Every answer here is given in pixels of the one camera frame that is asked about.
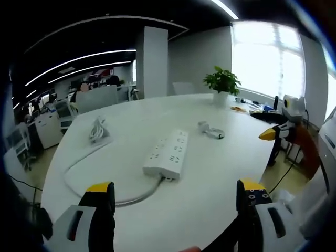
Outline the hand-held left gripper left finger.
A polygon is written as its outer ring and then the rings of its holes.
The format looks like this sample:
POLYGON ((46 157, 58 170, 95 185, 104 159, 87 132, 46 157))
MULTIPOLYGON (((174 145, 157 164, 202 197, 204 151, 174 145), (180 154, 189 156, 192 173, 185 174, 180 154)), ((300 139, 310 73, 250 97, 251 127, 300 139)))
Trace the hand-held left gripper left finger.
POLYGON ((114 183, 89 187, 54 223, 51 251, 114 251, 114 183))

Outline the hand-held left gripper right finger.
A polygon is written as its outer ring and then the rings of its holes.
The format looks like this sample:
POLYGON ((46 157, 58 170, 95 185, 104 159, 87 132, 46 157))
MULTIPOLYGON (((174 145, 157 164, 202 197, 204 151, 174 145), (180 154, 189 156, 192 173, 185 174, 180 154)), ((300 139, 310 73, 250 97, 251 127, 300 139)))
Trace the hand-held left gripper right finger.
POLYGON ((291 212, 273 202, 266 189, 237 181, 238 251, 298 251, 302 234, 291 212))

